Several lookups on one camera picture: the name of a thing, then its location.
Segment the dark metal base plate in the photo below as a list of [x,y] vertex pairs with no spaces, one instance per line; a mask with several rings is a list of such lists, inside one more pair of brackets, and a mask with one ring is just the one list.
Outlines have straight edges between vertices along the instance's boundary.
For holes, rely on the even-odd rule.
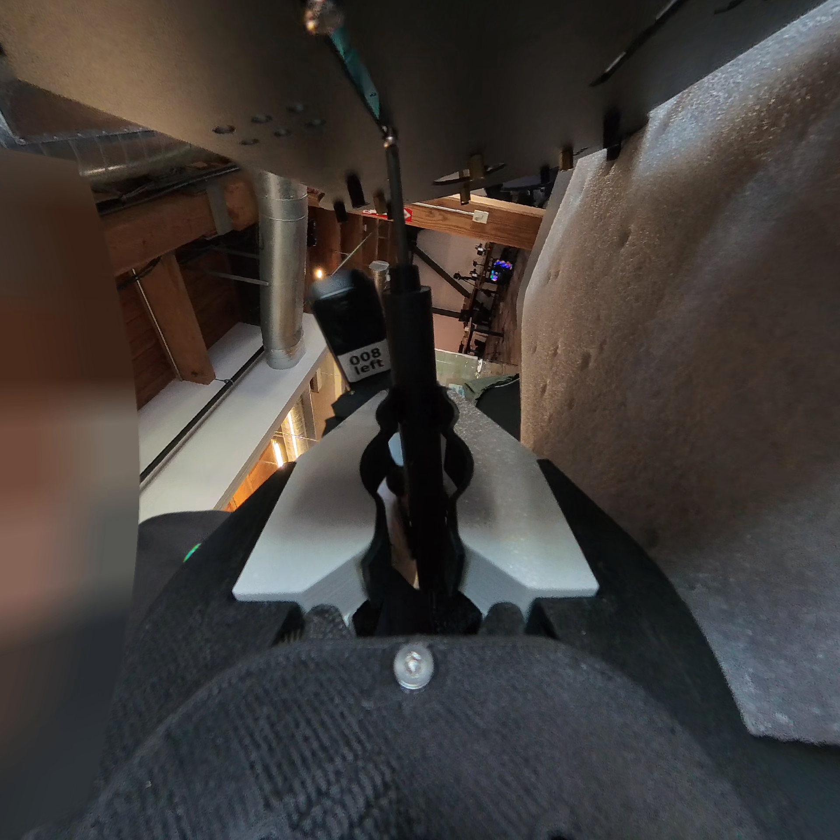
[[362,102],[304,2],[2,2],[15,74],[348,199],[387,188],[393,127],[407,202],[481,154],[486,184],[598,151],[650,111],[819,2],[341,2],[381,103]]

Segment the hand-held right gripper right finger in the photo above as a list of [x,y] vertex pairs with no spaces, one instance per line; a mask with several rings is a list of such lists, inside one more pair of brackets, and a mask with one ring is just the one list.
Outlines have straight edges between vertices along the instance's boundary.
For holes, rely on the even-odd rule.
[[498,603],[528,615],[539,598],[595,595],[599,584],[535,454],[464,397],[449,396],[455,433],[474,462],[456,504],[465,547],[459,589],[482,615]]

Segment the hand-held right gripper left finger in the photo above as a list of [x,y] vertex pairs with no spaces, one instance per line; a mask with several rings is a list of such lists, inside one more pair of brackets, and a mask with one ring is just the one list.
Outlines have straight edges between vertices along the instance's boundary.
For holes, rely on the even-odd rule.
[[372,397],[301,455],[233,588],[239,602],[339,609],[347,623],[367,598],[361,559],[375,534],[375,499],[361,457],[380,428]]

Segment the wooden ceiling beam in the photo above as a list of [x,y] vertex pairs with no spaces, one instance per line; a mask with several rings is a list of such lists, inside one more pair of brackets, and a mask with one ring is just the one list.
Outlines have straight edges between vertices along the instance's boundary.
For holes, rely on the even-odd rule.
[[239,172],[213,179],[201,193],[157,197],[100,218],[117,276],[155,262],[135,285],[180,380],[205,385],[215,372],[175,252],[246,228],[257,215],[251,180]]
[[462,204],[458,195],[406,205],[412,226],[496,245],[532,250],[545,210],[472,195]]

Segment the dark green cloth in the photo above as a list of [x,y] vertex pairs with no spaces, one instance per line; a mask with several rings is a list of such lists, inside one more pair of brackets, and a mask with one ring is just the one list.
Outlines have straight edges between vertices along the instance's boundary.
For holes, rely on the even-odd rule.
[[519,368],[474,355],[436,350],[438,382],[463,396],[511,436],[521,438]]

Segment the silver ventilation duct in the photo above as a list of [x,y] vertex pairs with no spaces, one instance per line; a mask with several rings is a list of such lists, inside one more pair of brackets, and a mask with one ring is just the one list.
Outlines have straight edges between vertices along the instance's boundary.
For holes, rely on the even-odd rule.
[[255,171],[259,210],[259,315],[268,366],[287,370],[305,351],[302,315],[308,234],[307,188]]
[[92,185],[108,185],[159,175],[194,163],[217,163],[223,156],[148,129],[101,133],[60,140],[52,154],[74,163]]

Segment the grey foam sheet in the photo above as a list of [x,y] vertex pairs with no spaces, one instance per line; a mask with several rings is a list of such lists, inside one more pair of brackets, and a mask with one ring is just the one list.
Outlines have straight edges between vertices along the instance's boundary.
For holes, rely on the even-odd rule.
[[668,576],[752,734],[838,744],[839,3],[584,158],[522,438]]

